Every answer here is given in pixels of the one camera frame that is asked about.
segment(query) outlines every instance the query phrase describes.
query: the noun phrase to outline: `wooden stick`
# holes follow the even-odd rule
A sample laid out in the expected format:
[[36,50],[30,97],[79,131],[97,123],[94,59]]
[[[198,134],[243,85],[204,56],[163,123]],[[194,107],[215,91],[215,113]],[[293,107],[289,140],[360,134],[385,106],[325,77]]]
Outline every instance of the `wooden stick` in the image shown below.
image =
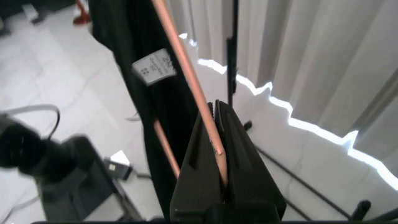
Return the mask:
[[215,151],[216,161],[218,169],[220,170],[221,180],[224,186],[228,183],[228,173],[227,173],[227,163],[226,155],[223,144],[221,143],[220,135],[218,134],[216,124],[213,121],[213,117],[210,114],[209,107],[205,99],[205,95],[201,89],[201,86],[196,76],[195,70],[193,69],[192,63],[189,59],[187,52],[183,44],[181,43],[180,37],[178,36],[175,24],[169,14],[169,10],[164,2],[164,0],[152,0],[155,6],[157,15],[163,25],[163,28],[169,38],[169,41],[174,49],[174,52],[180,62],[181,68],[187,79],[189,87],[192,91],[193,97],[197,103],[200,115],[205,124],[207,133],[210,138],[210,142],[213,145]]
[[164,133],[162,125],[160,125],[160,121],[158,119],[155,120],[154,128],[155,128],[157,138],[159,139],[159,141],[163,147],[163,150],[166,153],[167,159],[169,160],[169,163],[172,166],[172,170],[174,172],[175,178],[178,179],[178,177],[180,175],[180,167],[178,166],[178,163],[175,160],[172,148],[170,147],[170,144],[167,141],[166,134]]

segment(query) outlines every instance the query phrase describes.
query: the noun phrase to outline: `label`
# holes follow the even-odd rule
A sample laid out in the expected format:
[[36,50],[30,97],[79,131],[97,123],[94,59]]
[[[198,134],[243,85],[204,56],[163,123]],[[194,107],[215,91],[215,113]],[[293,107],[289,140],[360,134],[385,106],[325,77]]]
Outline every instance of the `label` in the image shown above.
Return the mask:
[[173,67],[169,53],[160,49],[132,64],[135,70],[147,85],[177,74]]

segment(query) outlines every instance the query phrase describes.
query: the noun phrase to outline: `marble floor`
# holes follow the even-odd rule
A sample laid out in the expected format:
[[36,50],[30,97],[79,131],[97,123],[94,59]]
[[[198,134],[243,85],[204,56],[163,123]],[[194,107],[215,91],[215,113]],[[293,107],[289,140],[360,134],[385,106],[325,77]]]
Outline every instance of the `marble floor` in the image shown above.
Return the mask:
[[[72,26],[74,7],[49,15],[33,26],[24,15],[10,18],[11,35],[0,38],[0,108],[40,103],[60,108],[61,120],[54,134],[63,140],[72,134],[87,135],[101,156],[123,150],[135,170],[149,173],[140,121],[127,121],[136,113],[112,53],[97,43],[88,27]],[[226,77],[198,61],[197,49],[185,40],[208,101],[226,101]],[[247,81],[240,79],[234,108],[242,122],[251,119],[249,135],[254,144],[352,213],[360,200],[372,207],[365,219],[398,205],[398,192],[372,167],[347,155],[347,147],[336,145],[314,133],[289,126],[289,112],[272,104],[270,89],[253,95]],[[18,116],[46,136],[55,122],[52,113]],[[273,163],[263,158],[282,194],[314,220],[344,220],[339,213]],[[12,205],[35,195],[33,181],[15,170],[0,170],[0,218]],[[162,216],[149,180],[121,183],[146,220]],[[10,216],[6,223],[44,220],[39,202]],[[303,220],[288,207],[284,220]]]

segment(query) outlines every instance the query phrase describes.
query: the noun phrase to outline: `curtain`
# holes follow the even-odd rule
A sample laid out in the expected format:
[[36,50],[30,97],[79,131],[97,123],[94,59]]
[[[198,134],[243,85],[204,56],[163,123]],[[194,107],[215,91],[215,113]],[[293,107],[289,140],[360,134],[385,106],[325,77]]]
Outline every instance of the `curtain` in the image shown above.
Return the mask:
[[[201,58],[226,65],[232,0],[168,0]],[[398,174],[398,1],[240,0],[238,73],[288,101],[291,117],[337,136]]]

